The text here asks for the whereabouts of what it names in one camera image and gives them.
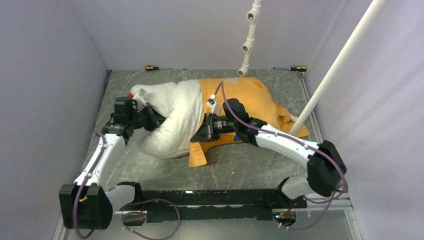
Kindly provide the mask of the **white pillow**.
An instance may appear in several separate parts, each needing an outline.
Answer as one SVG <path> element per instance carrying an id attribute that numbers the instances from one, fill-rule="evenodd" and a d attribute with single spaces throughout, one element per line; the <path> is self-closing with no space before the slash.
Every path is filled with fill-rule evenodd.
<path id="1" fill-rule="evenodd" d="M 190 139 L 204 116 L 204 100 L 197 79 L 155 85 L 136 84 L 130 89 L 140 94 L 166 120 L 157 129 L 144 133 L 139 150 L 157 159 L 173 159 L 190 151 Z"/>

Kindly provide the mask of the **yellow pillowcase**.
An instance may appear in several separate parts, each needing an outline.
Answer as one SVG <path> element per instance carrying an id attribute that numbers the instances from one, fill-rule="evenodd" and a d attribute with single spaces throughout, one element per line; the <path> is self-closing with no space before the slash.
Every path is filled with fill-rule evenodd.
<path id="1" fill-rule="evenodd" d="M 226 99 L 237 99 L 243 104 L 250 117 L 263 120 L 285 133 L 288 133 L 298 120 L 298 117 L 291 114 L 288 109 L 274 102 L 267 87 L 255 77 L 200 79 L 200 90 L 204 101 L 215 93 L 221 82 L 223 82 Z M 188 165 L 190 167 L 206 165 L 206 152 L 210 148 L 241 142 L 236 138 L 235 133 L 223 133 L 216 141 L 191 143 Z"/>

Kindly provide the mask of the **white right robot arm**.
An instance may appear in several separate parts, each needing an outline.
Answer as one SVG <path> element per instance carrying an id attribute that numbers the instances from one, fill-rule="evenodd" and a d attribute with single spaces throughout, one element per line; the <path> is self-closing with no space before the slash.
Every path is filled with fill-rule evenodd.
<path id="1" fill-rule="evenodd" d="M 191 143 L 218 143 L 225 134 L 234 141 L 251 144 L 284 155 L 306 169 L 305 175 L 285 178 L 277 187 L 276 203 L 289 207 L 296 198 L 308 194 L 331 197 L 348 190 L 347 172 L 335 145 L 303 140 L 284 133 L 262 119 L 249 116 L 242 103 L 231 98 L 223 103 L 223 115 L 207 112 Z"/>

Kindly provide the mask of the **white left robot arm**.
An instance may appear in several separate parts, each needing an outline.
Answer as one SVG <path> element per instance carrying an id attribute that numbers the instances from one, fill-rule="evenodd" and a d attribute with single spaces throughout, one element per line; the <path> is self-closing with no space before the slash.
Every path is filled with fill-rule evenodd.
<path id="1" fill-rule="evenodd" d="M 151 132 L 165 119 L 148 102 L 138 105 L 130 96 L 115 99 L 114 111 L 97 134 L 99 142 L 88 164 L 73 183 L 64 184 L 59 190 L 61 215 L 67 229 L 105 230 L 121 208 L 137 210 L 143 205 L 138 182 L 121 182 L 109 191 L 105 186 L 117 161 L 125 155 L 134 131 Z"/>

